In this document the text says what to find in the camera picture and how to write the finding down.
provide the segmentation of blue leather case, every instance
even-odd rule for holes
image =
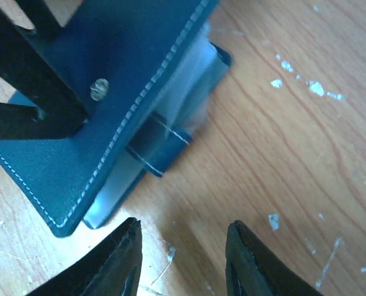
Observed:
[[[146,171],[161,176],[189,144],[187,132],[178,124],[167,127],[153,111],[157,95],[216,4],[217,0],[85,0],[46,49],[44,58],[91,117],[72,138],[0,141],[0,164],[54,235],[70,235],[86,213],[88,226],[103,225]],[[229,55],[217,50],[222,66],[214,71],[217,75],[209,73],[208,93],[230,65]],[[92,100],[89,92],[98,78],[110,83],[101,102]],[[31,105],[18,92],[10,103]],[[194,107],[183,107],[185,116]],[[166,130],[168,136],[160,136]],[[119,184],[122,174],[131,177]],[[109,200],[102,221],[89,222],[89,209],[109,183],[124,190]]]

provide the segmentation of card holder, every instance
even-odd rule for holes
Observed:
[[[216,0],[85,0],[43,56],[90,114],[73,137],[0,141],[0,164],[55,236],[104,225],[146,172],[192,141],[230,67],[206,24]],[[102,101],[90,85],[106,79]],[[16,92],[11,104],[33,105]]]

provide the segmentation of wooden table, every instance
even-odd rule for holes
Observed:
[[[63,23],[78,1],[49,4]],[[35,289],[129,216],[144,234],[138,295],[225,295],[236,219],[324,295],[366,295],[366,1],[222,0],[212,24],[234,66],[206,126],[106,227],[55,238],[0,167],[0,295]],[[12,92],[0,80],[0,101]]]

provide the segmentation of blue leather corner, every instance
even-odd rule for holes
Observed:
[[[0,141],[0,164],[54,235],[75,230],[216,4],[85,0],[46,49],[44,58],[81,98],[91,118],[69,139]],[[90,85],[98,78],[110,83],[102,102],[90,98]],[[31,104],[18,92],[10,103]],[[165,160],[154,156],[149,163],[164,171],[177,155]]]

